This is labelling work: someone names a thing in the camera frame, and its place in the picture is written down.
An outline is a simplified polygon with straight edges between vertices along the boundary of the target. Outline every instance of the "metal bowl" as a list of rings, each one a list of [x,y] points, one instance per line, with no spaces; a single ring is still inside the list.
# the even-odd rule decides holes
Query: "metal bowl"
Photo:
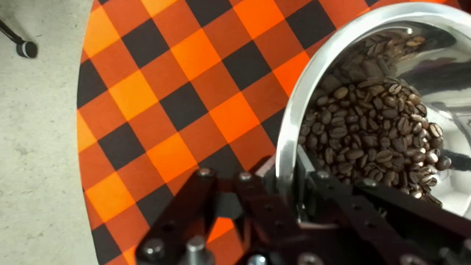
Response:
[[[444,171],[433,195],[444,208],[471,218],[471,16],[433,3],[402,3],[373,11],[339,30],[311,59],[288,103],[282,122],[276,172],[279,187],[294,184],[301,125],[320,84],[367,39],[388,33],[422,36],[423,49],[402,56],[389,75],[414,86],[429,121],[445,131],[454,170]]]

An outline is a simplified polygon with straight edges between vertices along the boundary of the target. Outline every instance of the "orange and black checkered fabric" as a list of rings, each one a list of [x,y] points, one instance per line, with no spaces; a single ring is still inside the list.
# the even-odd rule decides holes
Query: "orange and black checkered fabric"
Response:
[[[77,115],[99,262],[135,264],[138,243],[196,168],[230,178],[274,155],[310,58],[372,6],[400,2],[96,0]],[[218,264],[238,259],[236,237],[220,220],[210,239]]]

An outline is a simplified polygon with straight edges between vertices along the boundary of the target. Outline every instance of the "bolt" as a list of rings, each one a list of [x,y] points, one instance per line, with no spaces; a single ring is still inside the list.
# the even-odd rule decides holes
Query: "bolt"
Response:
[[[401,265],[427,265],[427,262],[425,262],[425,259],[416,256],[416,255],[402,255],[400,259]]]
[[[154,259],[157,256],[163,256],[164,255],[164,242],[161,239],[152,239],[148,240],[143,246],[143,253]]]
[[[326,178],[329,178],[329,172],[326,172],[326,171],[319,171],[319,177],[323,178],[323,180],[326,180]]]
[[[252,255],[248,261],[248,265],[267,265],[269,261],[264,255]]]
[[[298,256],[298,265],[324,265],[323,259],[311,252]]]
[[[211,170],[210,170],[210,168],[201,168],[201,170],[198,171],[198,175],[199,175],[199,177],[210,177],[210,175],[211,175]]]
[[[195,236],[188,242],[189,252],[202,252],[205,251],[205,239],[202,236]]]
[[[242,172],[242,174],[239,174],[239,178],[242,181],[251,181],[252,180],[252,174],[251,172]]]
[[[377,181],[372,180],[372,178],[364,178],[364,184],[367,187],[377,187]]]

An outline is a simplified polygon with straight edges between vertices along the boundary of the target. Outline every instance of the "white floor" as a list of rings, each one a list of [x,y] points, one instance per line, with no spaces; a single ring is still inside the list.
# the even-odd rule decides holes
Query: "white floor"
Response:
[[[0,0],[0,264],[98,264],[82,193],[76,102],[92,0]]]

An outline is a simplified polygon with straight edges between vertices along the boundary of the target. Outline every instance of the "bowl rim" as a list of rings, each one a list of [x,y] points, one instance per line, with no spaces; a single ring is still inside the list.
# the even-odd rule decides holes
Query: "bowl rim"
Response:
[[[311,58],[288,102],[276,153],[279,187],[288,190],[296,167],[298,139],[311,96],[335,59],[354,41],[380,25],[423,22],[445,31],[458,30],[471,40],[471,16],[438,3],[400,3],[374,9],[338,30]]]

